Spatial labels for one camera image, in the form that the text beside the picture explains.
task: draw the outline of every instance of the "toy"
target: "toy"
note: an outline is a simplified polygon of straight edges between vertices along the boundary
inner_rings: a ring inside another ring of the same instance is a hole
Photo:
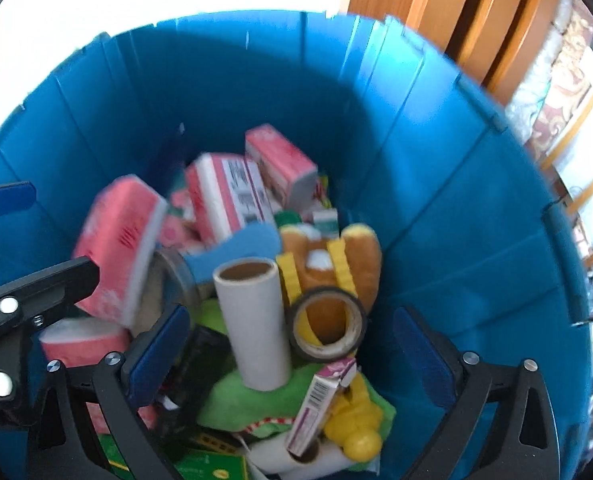
[[[365,380],[358,374],[349,390],[333,400],[323,433],[350,460],[368,462],[383,446],[379,435],[383,418],[383,410],[371,402]]]
[[[321,234],[307,224],[283,227],[280,234],[283,254],[291,253],[294,259],[301,290],[305,292],[322,285],[340,286],[355,294],[366,314],[370,313],[381,276],[381,247],[370,227],[349,225],[341,232],[339,240],[331,241],[323,240]],[[322,344],[343,337],[346,319],[342,301],[320,300],[307,309],[307,320]]]

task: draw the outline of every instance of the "clutter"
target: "clutter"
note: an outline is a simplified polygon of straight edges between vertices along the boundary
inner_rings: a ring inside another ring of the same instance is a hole
[[[291,364],[276,263],[235,260],[214,271],[214,284],[245,386],[263,392],[284,386]]]
[[[134,175],[122,176],[97,196],[74,249],[100,269],[100,282],[78,306],[94,317],[132,326],[148,263],[167,202]]]
[[[119,478],[134,478],[126,466],[114,439],[110,435],[99,435],[103,451]],[[174,464],[176,470],[186,480],[247,480],[245,457],[235,454],[216,453],[198,449],[188,449],[185,455]]]
[[[175,464],[186,480],[248,480],[245,457],[196,449]]]
[[[58,359],[68,368],[96,365],[112,351],[126,351],[130,345],[128,331],[115,324],[94,317],[62,319],[43,330],[38,340],[48,361]],[[86,403],[97,434],[109,434],[99,404]],[[138,410],[148,428],[156,422],[152,406]]]
[[[312,222],[323,238],[336,240],[339,237],[339,214],[336,209],[314,211]]]
[[[274,225],[257,164],[241,155],[204,153],[186,170],[201,240],[212,246],[255,222]]]
[[[131,327],[132,335],[150,330],[164,307],[170,304],[182,304],[194,319],[200,302],[192,273],[180,254],[173,249],[158,248],[148,266],[144,291]]]
[[[272,214],[276,217],[276,213],[283,211],[283,206],[281,205],[281,202],[276,199],[274,193],[270,189],[266,188],[265,194],[270,201],[270,209],[272,209]]]
[[[329,185],[330,182],[328,176],[320,174],[317,180],[317,186],[315,187],[315,199],[317,199],[325,209],[331,209],[333,206],[328,198]]]
[[[287,433],[281,433],[252,444],[247,459],[266,475],[285,473],[307,466],[319,456],[320,443],[314,439],[301,456],[295,456],[286,449]]]
[[[259,165],[263,182],[286,209],[301,211],[315,193],[317,166],[270,124],[245,133],[245,153]]]
[[[168,194],[168,200],[170,202],[169,214],[180,218],[187,228],[195,229],[196,215],[186,183],[185,171],[181,169],[177,171]]]
[[[343,454],[339,446],[324,439],[314,462],[280,473],[279,476],[281,480],[315,480],[343,471],[352,465],[354,462]]]
[[[158,242],[163,247],[174,248],[180,253],[200,254],[206,247],[194,231],[178,216],[167,215],[159,233]]]
[[[161,402],[156,433],[164,446],[195,431],[198,413],[223,375],[229,355],[227,336],[204,326],[194,328]]]
[[[281,237],[275,226],[266,223],[250,224],[232,237],[203,254],[184,254],[197,285],[212,282],[214,270],[240,258],[269,258],[273,260],[282,250]]]
[[[193,449],[202,449],[215,453],[235,454],[241,447],[241,442],[225,431],[210,430],[199,427],[190,436],[189,445]]]
[[[356,294],[369,314],[381,275],[381,248],[372,229],[352,224],[341,232],[339,240],[327,241],[314,227],[301,224],[281,228],[280,235],[284,254],[292,254],[303,291],[315,286],[340,286]],[[330,299],[316,301],[308,306],[307,320],[321,343],[338,341],[346,333],[345,304]]]
[[[284,225],[301,224],[303,222],[301,216],[299,216],[299,213],[295,213],[291,210],[285,210],[275,213],[274,221],[276,222],[276,227],[283,227]]]
[[[301,402],[321,365],[307,364],[295,368],[285,386],[271,392],[258,392],[244,386],[239,370],[233,370],[214,385],[198,416],[198,423],[215,430],[239,432],[266,418],[297,416]],[[252,431],[260,438],[286,431],[289,426],[264,424]]]
[[[278,232],[268,224],[249,225],[201,254],[179,254],[169,248],[156,250],[148,267],[132,334],[136,336],[149,330],[161,315],[164,304],[182,304],[191,310],[192,319],[195,319],[201,299],[213,291],[214,269],[237,258],[274,258],[280,250]]]
[[[227,335],[227,328],[225,327],[225,321],[218,300],[210,299],[201,303],[201,307],[198,310],[198,317],[196,318],[196,324],[203,325],[216,332],[221,332],[222,334]]]
[[[383,446],[379,435],[383,418],[383,411],[371,402],[366,383],[358,374],[349,390],[333,400],[323,431],[350,460],[369,462]]]
[[[340,301],[345,305],[346,326],[340,339],[323,345],[307,321],[307,309],[318,301],[326,300]],[[286,313],[286,325],[290,344],[299,357],[315,363],[332,363],[359,348],[368,328],[368,318],[361,302],[353,294],[337,286],[315,286],[299,294],[296,301],[290,304]]]
[[[321,200],[315,198],[312,202],[305,209],[301,209],[299,211],[299,215],[303,219],[304,222],[314,223],[314,215],[317,211],[325,211],[327,208],[323,205]]]
[[[357,361],[346,358],[325,365],[315,373],[301,409],[286,440],[286,449],[302,456],[317,439],[334,397],[349,386],[357,374]]]

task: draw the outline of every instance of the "black tape roll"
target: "black tape roll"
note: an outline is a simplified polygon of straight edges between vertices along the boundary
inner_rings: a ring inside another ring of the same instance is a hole
[[[308,306],[323,298],[340,300],[346,305],[347,329],[338,341],[329,345],[315,346],[297,333],[297,319]],[[315,286],[306,290],[290,305],[286,320],[290,344],[300,357],[313,363],[332,363],[355,351],[363,341],[368,328],[368,317],[359,298],[338,286]]]

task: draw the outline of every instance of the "white paper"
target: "white paper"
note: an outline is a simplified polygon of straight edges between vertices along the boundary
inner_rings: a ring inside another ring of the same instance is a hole
[[[283,473],[309,464],[298,462],[286,449],[286,433],[261,440],[250,446],[248,461],[266,475]]]
[[[339,446],[329,440],[324,440],[314,462],[281,472],[279,476],[281,480],[314,480],[343,471],[354,464],[355,462],[346,457]]]
[[[261,264],[260,276],[232,279],[228,272]],[[278,267],[273,260],[244,258],[214,271],[214,286],[243,384],[269,392],[288,383],[291,373],[288,337]]]

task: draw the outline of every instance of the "cardboard box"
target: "cardboard box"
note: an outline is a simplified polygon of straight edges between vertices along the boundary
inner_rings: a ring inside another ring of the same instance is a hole
[[[259,168],[244,156],[204,153],[186,170],[196,230],[206,246],[253,222],[275,224]]]
[[[327,420],[334,396],[350,385],[356,373],[354,357],[327,364],[315,373],[286,441],[289,452],[301,456],[310,447]]]
[[[285,209],[300,212],[310,205],[318,183],[317,165],[273,126],[247,131],[245,152]]]

